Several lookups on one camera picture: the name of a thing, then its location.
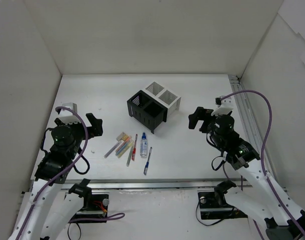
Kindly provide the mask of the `grey mechanical pencil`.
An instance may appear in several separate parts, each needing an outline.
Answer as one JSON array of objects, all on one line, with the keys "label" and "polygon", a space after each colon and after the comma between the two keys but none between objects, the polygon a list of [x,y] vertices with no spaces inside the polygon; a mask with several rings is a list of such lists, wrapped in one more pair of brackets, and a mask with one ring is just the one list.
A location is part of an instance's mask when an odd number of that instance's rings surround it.
[{"label": "grey mechanical pencil", "polygon": [[105,155],[104,158],[108,158],[109,155],[120,145],[120,141],[118,141]]}]

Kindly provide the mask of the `beige eraser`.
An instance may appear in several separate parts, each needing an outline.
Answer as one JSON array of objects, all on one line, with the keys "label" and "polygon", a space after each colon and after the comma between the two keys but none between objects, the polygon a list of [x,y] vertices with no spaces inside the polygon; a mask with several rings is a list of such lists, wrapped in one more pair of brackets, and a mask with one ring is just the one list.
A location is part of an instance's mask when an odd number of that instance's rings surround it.
[{"label": "beige eraser", "polygon": [[125,133],[122,132],[120,135],[117,136],[116,140],[117,141],[125,141],[129,136]]}]

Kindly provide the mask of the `pastel highlighter set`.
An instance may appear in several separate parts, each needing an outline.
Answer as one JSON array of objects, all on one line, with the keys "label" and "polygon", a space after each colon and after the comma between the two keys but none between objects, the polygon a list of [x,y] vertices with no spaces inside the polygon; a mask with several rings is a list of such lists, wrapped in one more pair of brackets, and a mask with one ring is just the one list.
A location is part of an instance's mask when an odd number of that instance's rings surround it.
[{"label": "pastel highlighter set", "polygon": [[115,151],[115,156],[118,156],[130,143],[130,141],[132,140],[132,136],[128,136],[125,141],[117,148],[117,150]]}]

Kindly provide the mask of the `red pen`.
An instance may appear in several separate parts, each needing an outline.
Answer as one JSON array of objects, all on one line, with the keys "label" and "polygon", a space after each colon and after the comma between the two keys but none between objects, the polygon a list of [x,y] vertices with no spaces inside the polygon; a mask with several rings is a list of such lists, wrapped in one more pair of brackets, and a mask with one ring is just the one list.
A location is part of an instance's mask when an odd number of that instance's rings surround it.
[{"label": "red pen", "polygon": [[135,157],[136,157],[137,140],[138,140],[138,134],[136,133],[135,140],[134,140],[134,145],[133,145],[133,150],[132,150],[132,156],[131,156],[132,161],[135,161]]}]

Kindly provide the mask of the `clear bottle blue cap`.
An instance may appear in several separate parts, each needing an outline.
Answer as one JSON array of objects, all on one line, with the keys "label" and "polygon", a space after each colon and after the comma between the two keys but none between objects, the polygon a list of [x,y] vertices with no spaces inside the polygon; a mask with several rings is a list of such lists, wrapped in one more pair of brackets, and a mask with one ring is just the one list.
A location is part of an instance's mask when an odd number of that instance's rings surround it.
[{"label": "clear bottle blue cap", "polygon": [[140,141],[140,156],[142,158],[147,157],[147,152],[148,152],[148,141],[147,141],[147,136],[146,133],[142,133],[141,141]]}]

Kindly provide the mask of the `blue pen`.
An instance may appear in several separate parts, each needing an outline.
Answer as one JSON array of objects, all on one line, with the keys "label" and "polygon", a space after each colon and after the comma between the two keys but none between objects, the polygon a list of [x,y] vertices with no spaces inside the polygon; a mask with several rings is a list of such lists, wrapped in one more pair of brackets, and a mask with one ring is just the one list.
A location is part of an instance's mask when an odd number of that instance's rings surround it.
[{"label": "blue pen", "polygon": [[153,148],[150,147],[149,153],[148,153],[148,157],[147,157],[147,162],[146,162],[146,164],[145,164],[144,171],[143,171],[143,174],[144,174],[145,176],[147,175],[147,172],[148,172],[149,163],[150,163],[150,159],[151,159],[151,155],[152,155],[152,150],[153,150]]}]

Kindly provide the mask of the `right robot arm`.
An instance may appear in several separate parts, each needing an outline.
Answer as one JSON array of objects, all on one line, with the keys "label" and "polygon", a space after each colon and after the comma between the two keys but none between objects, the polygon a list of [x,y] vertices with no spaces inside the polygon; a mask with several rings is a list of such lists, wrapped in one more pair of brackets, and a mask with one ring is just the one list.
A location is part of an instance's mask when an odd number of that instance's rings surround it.
[{"label": "right robot arm", "polygon": [[244,193],[231,180],[214,189],[213,199],[219,206],[231,205],[265,229],[270,240],[297,240],[305,236],[305,210],[296,204],[273,176],[265,170],[258,152],[235,132],[235,120],[228,114],[214,115],[212,109],[197,107],[188,116],[188,127],[202,121],[200,132],[209,136],[208,143],[225,154],[225,160],[257,192],[259,200]]}]

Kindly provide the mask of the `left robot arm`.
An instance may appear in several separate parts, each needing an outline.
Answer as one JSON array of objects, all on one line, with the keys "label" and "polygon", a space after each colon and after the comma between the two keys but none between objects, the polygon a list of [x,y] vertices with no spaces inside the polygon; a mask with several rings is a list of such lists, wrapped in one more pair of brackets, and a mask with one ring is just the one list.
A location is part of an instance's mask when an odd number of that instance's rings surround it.
[{"label": "left robot arm", "polygon": [[55,240],[78,211],[90,208],[93,203],[90,181],[83,179],[68,191],[61,208],[49,212],[68,173],[83,157],[88,141],[103,134],[102,119],[88,113],[90,126],[86,126],[75,111],[63,115],[65,111],[66,108],[59,109],[56,127],[49,128],[53,145],[38,165],[32,192],[11,240]]}]

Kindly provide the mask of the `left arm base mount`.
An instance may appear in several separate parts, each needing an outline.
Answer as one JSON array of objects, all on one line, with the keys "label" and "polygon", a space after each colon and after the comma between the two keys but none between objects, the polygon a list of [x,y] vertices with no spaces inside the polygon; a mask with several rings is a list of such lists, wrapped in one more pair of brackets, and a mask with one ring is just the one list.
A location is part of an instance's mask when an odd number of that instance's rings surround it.
[{"label": "left arm base mount", "polygon": [[76,193],[67,193],[58,210],[72,223],[106,223],[102,219],[108,217],[109,203],[108,192],[92,193],[87,201]]}]

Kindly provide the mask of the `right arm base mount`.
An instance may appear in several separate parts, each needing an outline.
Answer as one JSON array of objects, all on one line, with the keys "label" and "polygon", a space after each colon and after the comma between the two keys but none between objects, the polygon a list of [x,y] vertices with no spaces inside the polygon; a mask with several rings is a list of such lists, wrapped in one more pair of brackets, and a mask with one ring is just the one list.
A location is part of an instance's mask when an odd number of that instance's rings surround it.
[{"label": "right arm base mount", "polygon": [[248,216],[225,201],[220,203],[214,191],[199,191],[197,216],[200,220],[218,222],[220,220],[246,219]]}]

